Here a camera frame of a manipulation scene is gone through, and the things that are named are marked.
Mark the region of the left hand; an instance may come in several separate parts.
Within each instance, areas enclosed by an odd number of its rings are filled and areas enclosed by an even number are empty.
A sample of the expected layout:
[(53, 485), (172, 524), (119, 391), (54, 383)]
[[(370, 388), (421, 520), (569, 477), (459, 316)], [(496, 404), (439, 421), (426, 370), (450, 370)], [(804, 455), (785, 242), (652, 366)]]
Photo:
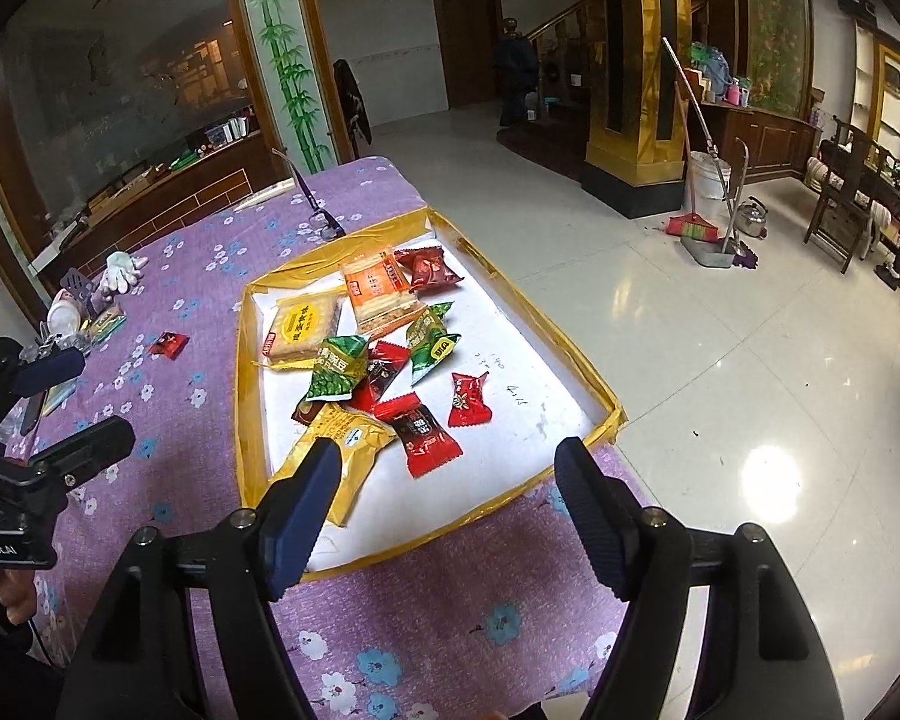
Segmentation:
[(37, 611), (34, 571), (1, 569), (0, 603), (13, 626), (30, 621)]

